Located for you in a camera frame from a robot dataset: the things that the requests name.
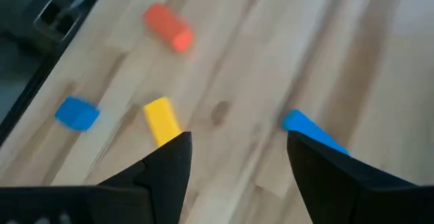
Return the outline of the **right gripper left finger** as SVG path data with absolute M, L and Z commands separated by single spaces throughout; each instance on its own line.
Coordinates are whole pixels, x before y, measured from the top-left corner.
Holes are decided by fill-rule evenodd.
M 189 183 L 192 135 L 183 132 L 125 170 L 102 181 L 101 186 L 128 189 L 132 199 L 114 223 L 174 224 Z

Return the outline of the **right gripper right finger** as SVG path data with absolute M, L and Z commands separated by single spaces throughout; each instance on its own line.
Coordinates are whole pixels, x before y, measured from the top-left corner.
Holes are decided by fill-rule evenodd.
M 288 157 L 314 223 L 414 223 L 414 185 L 299 132 Z

